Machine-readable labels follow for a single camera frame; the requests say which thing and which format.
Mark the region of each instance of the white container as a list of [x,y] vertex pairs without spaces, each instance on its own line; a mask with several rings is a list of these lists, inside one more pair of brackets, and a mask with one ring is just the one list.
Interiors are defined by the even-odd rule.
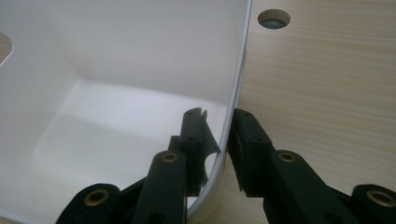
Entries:
[[0,216],[54,223],[81,189],[124,189],[208,111],[222,152],[189,199],[205,218],[223,174],[250,0],[0,0]]

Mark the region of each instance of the tabletop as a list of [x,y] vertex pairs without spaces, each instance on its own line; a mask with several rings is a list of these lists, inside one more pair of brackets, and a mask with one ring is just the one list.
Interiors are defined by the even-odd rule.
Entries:
[[[290,23],[262,27],[268,9]],[[396,191],[395,21],[392,0],[253,0],[238,107],[276,149],[299,153],[346,194],[368,183]],[[239,192],[230,160],[223,186],[204,223],[268,223],[262,199]]]

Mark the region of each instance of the light wood surface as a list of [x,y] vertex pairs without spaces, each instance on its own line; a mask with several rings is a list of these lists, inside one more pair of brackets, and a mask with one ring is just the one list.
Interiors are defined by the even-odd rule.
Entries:
[[[271,8],[288,12],[290,24],[261,27]],[[395,21],[396,1],[253,0],[239,107],[275,148],[299,153],[347,194],[367,183],[396,191]],[[246,198],[227,170],[204,223],[268,223],[262,200]]]

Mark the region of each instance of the white plastic bin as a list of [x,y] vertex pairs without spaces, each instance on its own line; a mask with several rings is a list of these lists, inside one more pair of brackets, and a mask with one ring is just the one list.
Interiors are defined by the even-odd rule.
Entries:
[[208,112],[222,152],[189,199],[212,209],[242,76],[250,0],[0,0],[0,216],[54,223],[81,189],[124,189]]

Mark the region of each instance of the wooden table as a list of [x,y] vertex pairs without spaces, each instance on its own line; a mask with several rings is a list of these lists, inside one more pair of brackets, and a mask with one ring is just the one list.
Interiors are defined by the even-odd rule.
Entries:
[[[271,8],[289,13],[290,24],[261,27],[259,14]],[[396,191],[394,22],[395,1],[253,0],[239,107],[275,148],[299,153],[347,194],[367,183]],[[204,223],[267,223],[262,200],[238,191],[231,164]]]

